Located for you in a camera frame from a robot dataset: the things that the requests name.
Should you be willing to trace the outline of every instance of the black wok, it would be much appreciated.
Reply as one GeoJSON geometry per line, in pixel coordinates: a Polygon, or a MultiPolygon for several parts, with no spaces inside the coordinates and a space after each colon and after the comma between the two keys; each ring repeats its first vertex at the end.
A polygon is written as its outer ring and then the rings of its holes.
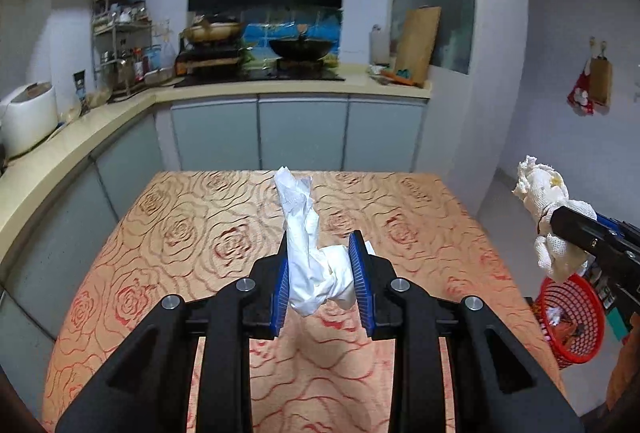
{"type": "Polygon", "coordinates": [[[269,41],[271,49],[280,57],[292,61],[318,61],[329,54],[333,42],[315,38],[281,38],[269,41]]]}

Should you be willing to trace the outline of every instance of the floral tablecloth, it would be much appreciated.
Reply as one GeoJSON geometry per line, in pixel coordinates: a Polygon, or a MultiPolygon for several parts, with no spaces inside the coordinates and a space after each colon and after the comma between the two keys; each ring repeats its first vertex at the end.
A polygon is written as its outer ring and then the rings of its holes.
{"type": "MultiPolygon", "coordinates": [[[[436,176],[311,175],[320,246],[346,243],[360,229],[398,275],[431,295],[459,301],[477,294],[561,387],[558,365],[509,272],[436,176]]],[[[111,234],[69,309],[49,363],[44,426],[53,431],[87,380],[164,295],[200,299],[247,275],[256,259],[275,253],[283,223],[273,172],[156,175],[111,234]]],[[[357,308],[342,311],[330,303],[307,318],[290,311],[276,341],[251,341],[254,431],[386,431],[393,352],[392,341],[366,337],[357,308]]],[[[448,378],[446,391],[453,431],[448,378]]]]}

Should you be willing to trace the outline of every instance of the gray cabinet door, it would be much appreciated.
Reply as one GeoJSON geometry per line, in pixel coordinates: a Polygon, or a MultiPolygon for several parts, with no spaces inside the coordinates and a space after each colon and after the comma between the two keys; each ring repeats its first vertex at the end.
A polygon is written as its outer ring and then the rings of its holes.
{"type": "Polygon", "coordinates": [[[412,170],[424,102],[351,100],[345,171],[412,170]]]}
{"type": "Polygon", "coordinates": [[[257,100],[172,106],[182,169],[260,169],[257,100]]]}
{"type": "Polygon", "coordinates": [[[0,365],[16,393],[37,419],[53,341],[20,310],[8,293],[0,296],[0,365]]]}
{"type": "Polygon", "coordinates": [[[51,336],[58,336],[76,291],[115,226],[98,174],[89,165],[20,251],[5,289],[51,336]]]}
{"type": "Polygon", "coordinates": [[[263,169],[340,171],[345,98],[260,99],[263,169]]]}
{"type": "Polygon", "coordinates": [[[162,171],[162,155],[152,115],[127,128],[106,150],[92,153],[118,218],[122,218],[153,176],[162,171]]]}

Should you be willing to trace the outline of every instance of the silver screw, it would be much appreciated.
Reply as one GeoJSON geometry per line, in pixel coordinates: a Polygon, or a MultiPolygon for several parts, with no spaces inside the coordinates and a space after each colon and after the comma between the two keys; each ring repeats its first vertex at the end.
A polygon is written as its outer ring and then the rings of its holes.
{"type": "Polygon", "coordinates": [[[484,306],[484,303],[482,303],[482,300],[478,298],[478,296],[469,296],[465,299],[465,305],[469,310],[480,310],[484,306]]]}
{"type": "Polygon", "coordinates": [[[170,294],[169,296],[164,296],[162,298],[162,308],[167,310],[173,310],[180,304],[180,298],[175,294],[170,294]]]}
{"type": "Polygon", "coordinates": [[[396,278],[391,282],[391,288],[396,292],[406,292],[411,287],[411,284],[404,278],[396,278]]]}
{"type": "Polygon", "coordinates": [[[255,287],[255,282],[251,278],[241,278],[236,282],[236,288],[240,292],[249,292],[255,287]]]}

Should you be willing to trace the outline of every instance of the blue backsplash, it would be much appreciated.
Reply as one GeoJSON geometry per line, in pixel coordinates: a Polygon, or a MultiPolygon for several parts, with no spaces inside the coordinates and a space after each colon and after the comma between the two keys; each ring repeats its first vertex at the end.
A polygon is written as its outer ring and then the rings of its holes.
{"type": "Polygon", "coordinates": [[[309,38],[320,38],[334,43],[330,51],[332,61],[337,61],[340,52],[342,12],[336,9],[251,9],[239,13],[239,19],[246,23],[244,42],[253,47],[252,54],[258,60],[277,58],[269,47],[269,40],[296,38],[297,25],[308,25],[309,38]]]}

